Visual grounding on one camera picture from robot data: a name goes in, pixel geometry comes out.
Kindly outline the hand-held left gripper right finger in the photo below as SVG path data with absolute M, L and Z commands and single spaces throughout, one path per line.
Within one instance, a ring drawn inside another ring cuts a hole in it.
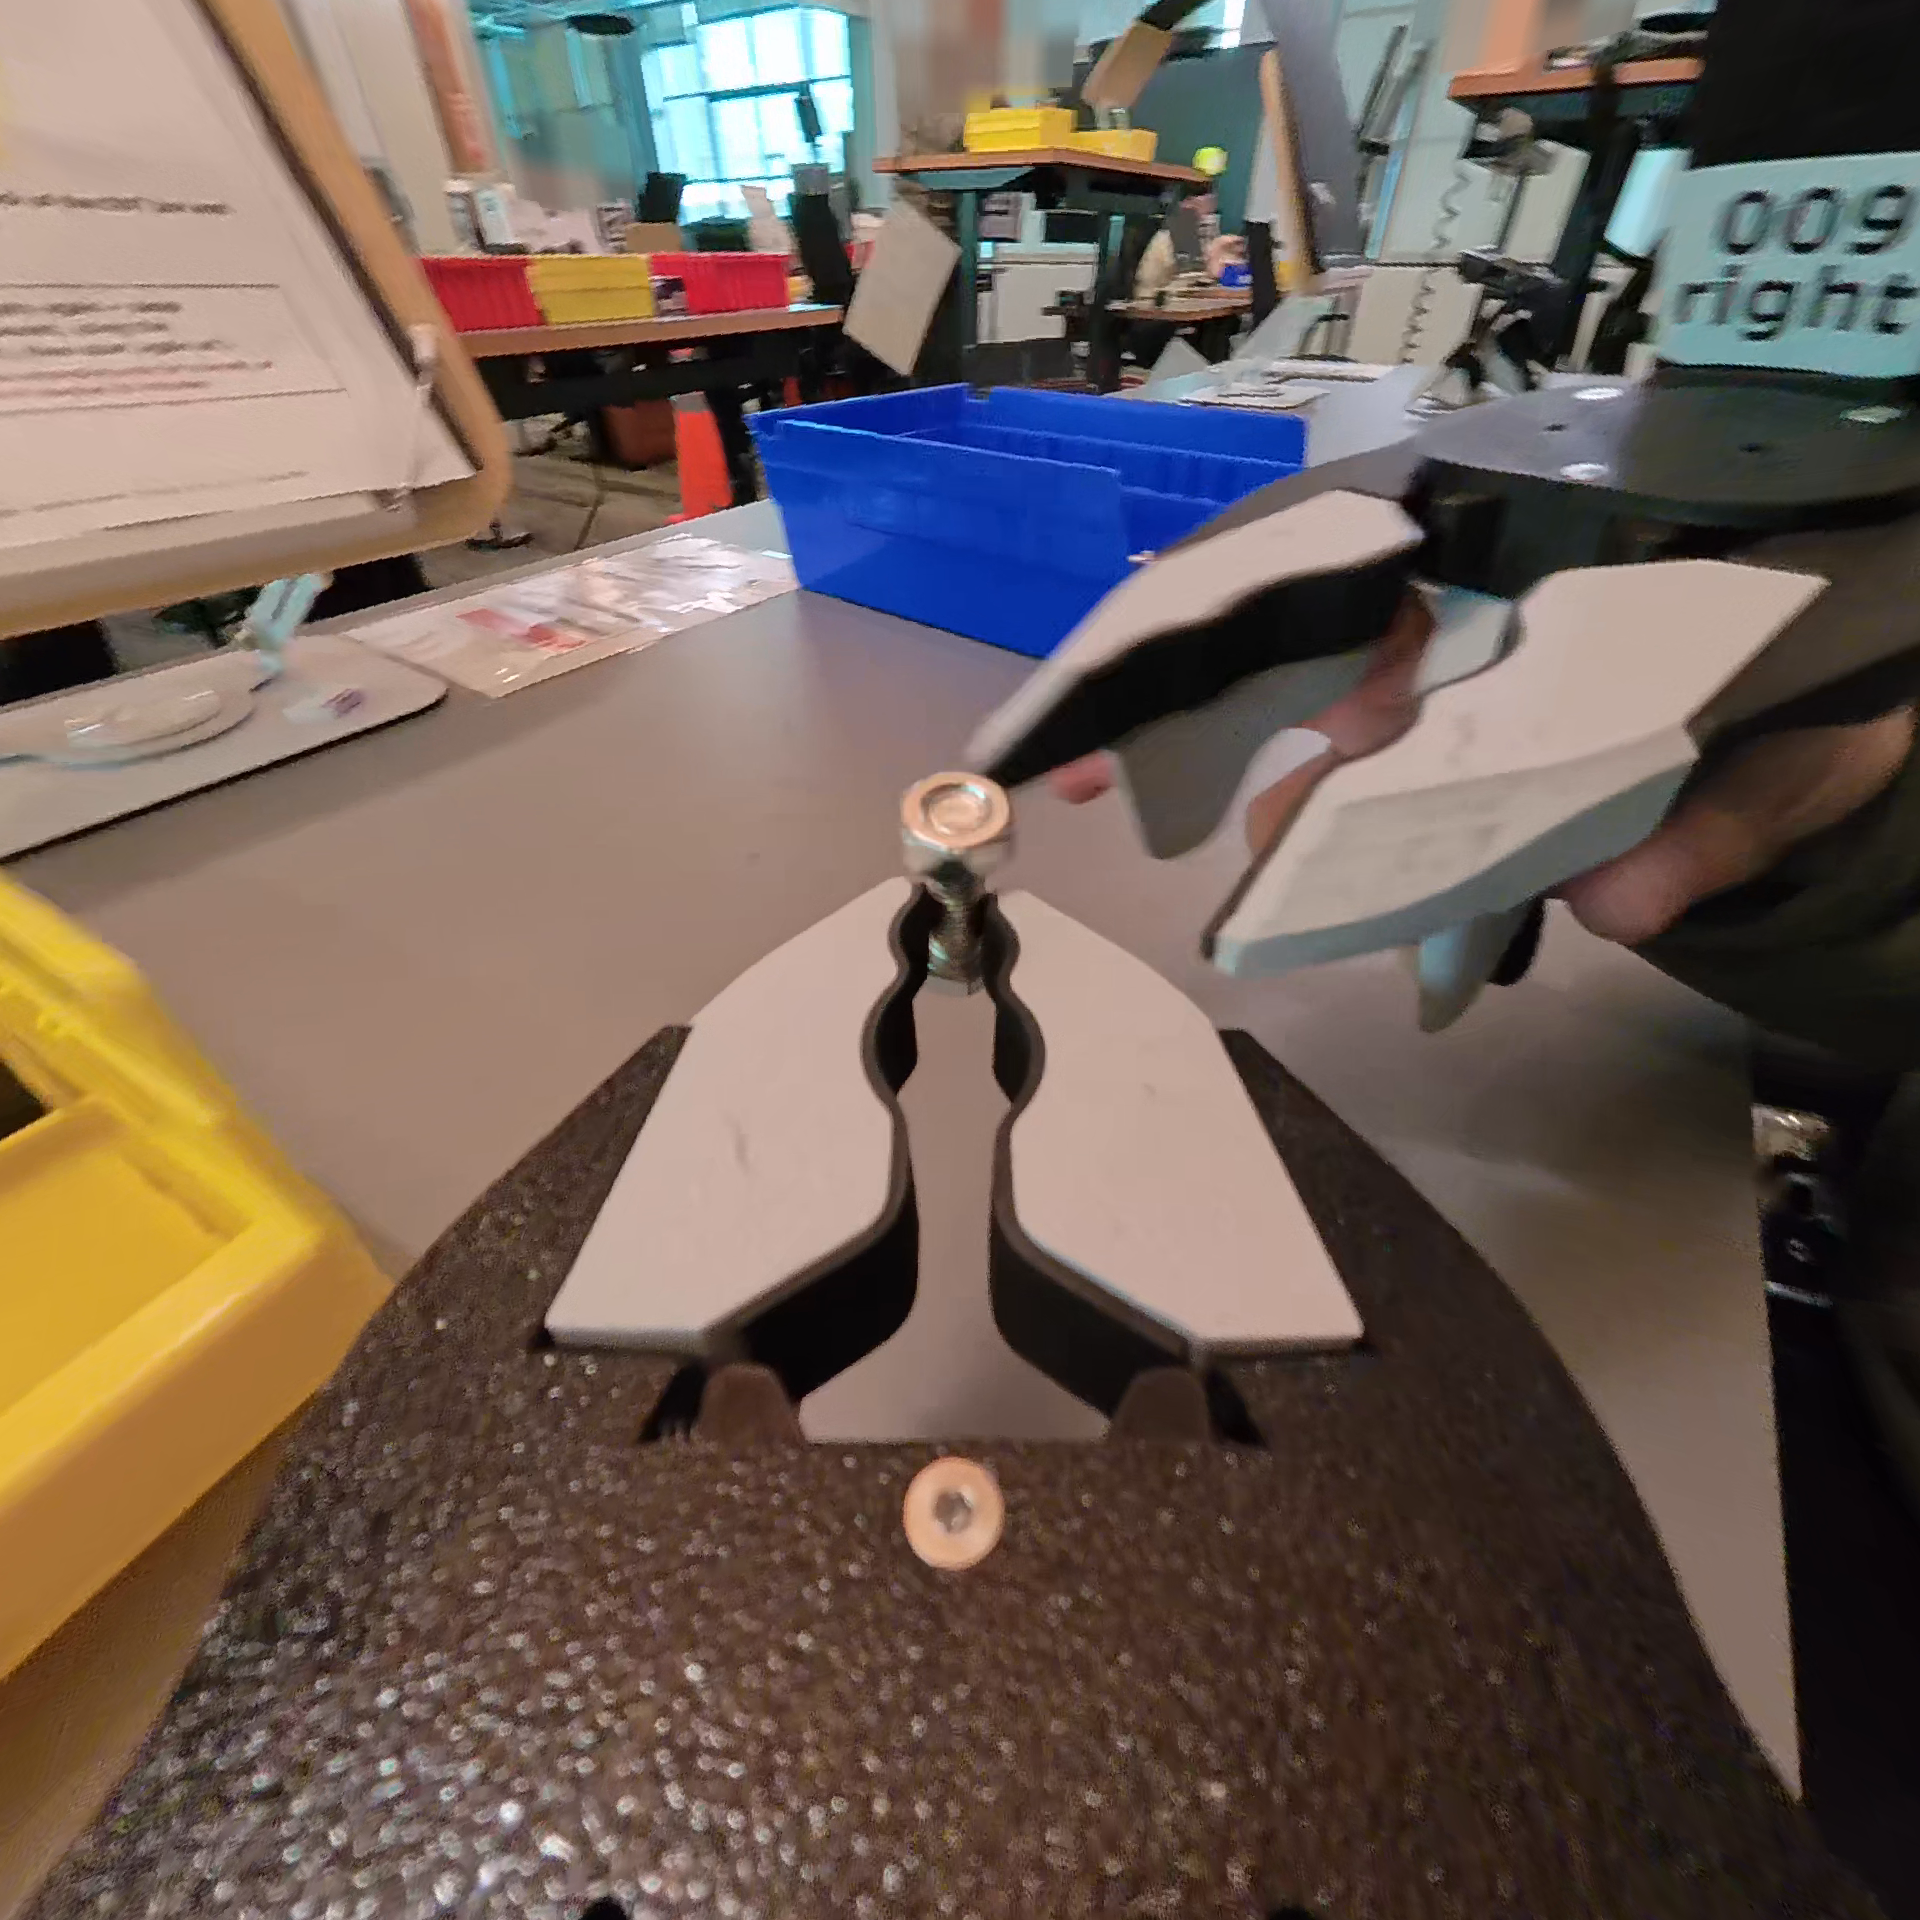
M 991 906 L 991 1318 L 1083 1404 L 1349 1353 L 1360 1310 L 1209 1016 L 1029 892 Z

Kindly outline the grey board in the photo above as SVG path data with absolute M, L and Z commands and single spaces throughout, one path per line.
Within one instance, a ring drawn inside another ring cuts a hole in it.
M 896 199 L 854 272 L 843 331 L 852 347 L 896 377 L 912 377 L 956 280 L 961 250 L 920 204 Z

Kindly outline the grey desk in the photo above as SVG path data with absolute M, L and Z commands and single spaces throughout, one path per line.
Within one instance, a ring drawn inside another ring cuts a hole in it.
M 662 1025 L 897 875 L 897 795 L 1027 662 L 812 592 L 440 706 L 29 855 L 404 1271 Z M 1723 1686 L 1801 1788 L 1744 1034 L 1553 914 L 1524 983 L 1417 1031 L 1396 955 L 1228 980 L 1245 852 L 1017 803 L 1011 883 L 1236 1026 L 1395 1163 L 1547 1336 Z

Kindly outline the blue plastic bin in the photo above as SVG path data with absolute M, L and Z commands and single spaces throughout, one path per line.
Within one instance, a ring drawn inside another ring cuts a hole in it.
M 1141 564 L 1305 470 L 1295 411 L 968 387 L 752 422 L 799 588 L 1047 658 Z

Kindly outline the metal stand bracket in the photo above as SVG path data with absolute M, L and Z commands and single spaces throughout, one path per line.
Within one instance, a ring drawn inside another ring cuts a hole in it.
M 307 624 L 313 607 L 331 588 L 331 572 L 307 572 L 259 588 L 240 623 L 231 630 L 231 647 L 252 662 L 252 689 L 265 689 L 283 676 L 293 638 Z

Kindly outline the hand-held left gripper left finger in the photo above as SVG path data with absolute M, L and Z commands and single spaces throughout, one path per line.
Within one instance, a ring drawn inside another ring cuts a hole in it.
M 920 1214 L 900 1110 L 916 1067 L 920 892 L 885 881 L 695 1016 L 543 1332 L 791 1402 L 900 1330 Z

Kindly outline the steel bolt with nut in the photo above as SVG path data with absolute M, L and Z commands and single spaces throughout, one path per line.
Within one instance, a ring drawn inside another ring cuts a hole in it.
M 897 839 L 908 878 L 933 900 L 928 979 L 976 992 L 991 883 L 1015 848 L 1008 794 L 982 776 L 928 776 L 900 795 Z

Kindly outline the white instruction sheet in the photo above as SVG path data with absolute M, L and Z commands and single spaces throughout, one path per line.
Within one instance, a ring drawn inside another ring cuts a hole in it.
M 1 540 L 467 480 L 198 6 L 1 7 Z

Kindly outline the round white disc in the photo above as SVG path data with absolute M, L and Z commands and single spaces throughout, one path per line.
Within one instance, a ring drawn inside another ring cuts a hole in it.
M 73 712 L 49 736 L 49 762 L 132 763 L 196 748 L 247 722 L 254 686 L 164 686 L 99 712 Z

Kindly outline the red plastic bin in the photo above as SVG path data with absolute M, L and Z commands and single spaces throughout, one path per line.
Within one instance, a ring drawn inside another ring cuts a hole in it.
M 543 324 L 527 256 L 421 256 L 419 268 L 456 334 Z
M 721 319 L 788 308 L 788 271 L 779 251 L 654 251 L 648 275 L 678 289 L 678 313 Z

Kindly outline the person's right forearm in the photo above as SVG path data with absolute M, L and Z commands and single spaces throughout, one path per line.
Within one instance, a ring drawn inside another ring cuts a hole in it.
M 1569 883 L 1587 930 L 1784 1040 L 1917 1060 L 1915 590 L 1837 615 L 1901 647 L 1732 724 L 1657 830 Z

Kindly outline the person's right hand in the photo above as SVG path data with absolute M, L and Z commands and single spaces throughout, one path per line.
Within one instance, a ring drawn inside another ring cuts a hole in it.
M 1478 721 L 1508 674 L 1489 665 L 1421 694 L 1433 649 L 1428 608 L 1405 602 L 1352 686 L 1300 724 L 1315 755 L 1245 803 L 1255 865 L 1211 930 L 1219 971 L 1275 976 L 1409 944 L 1463 955 L 1481 921 L 1505 950 L 1505 921 L 1568 906 L 1569 883 L 1680 801 L 1684 770 L 1643 752 L 1457 776 L 1451 727 Z

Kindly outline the orange traffic cone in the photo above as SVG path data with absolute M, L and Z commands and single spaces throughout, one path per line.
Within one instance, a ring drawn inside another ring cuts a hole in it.
M 678 473 L 676 521 L 727 512 L 734 508 L 729 449 L 705 395 L 685 393 L 671 399 L 671 416 Z

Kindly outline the open cardboard box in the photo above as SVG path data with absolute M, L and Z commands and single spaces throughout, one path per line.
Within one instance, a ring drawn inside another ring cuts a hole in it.
M 1176 30 L 1150 19 L 1135 19 L 1123 35 L 1103 44 L 1079 87 L 1079 98 L 1093 113 L 1131 113 L 1144 86 L 1168 58 Z

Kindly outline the tall wooden top table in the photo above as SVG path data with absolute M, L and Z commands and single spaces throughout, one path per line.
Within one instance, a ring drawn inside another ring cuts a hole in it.
M 1150 233 L 1191 196 L 1214 187 L 1203 172 L 1156 160 L 1127 160 L 1077 148 L 920 154 L 875 159 L 872 172 L 888 186 L 909 183 L 951 201 L 951 239 L 957 248 L 940 302 L 933 308 L 928 346 L 912 380 L 920 387 L 953 384 L 976 347 L 977 220 L 988 196 L 1021 192 L 1040 208 L 1068 208 L 1097 217 L 1095 294 L 1087 323 L 1087 384 L 1109 393 L 1120 383 L 1120 302 L 1135 287 L 1135 268 Z

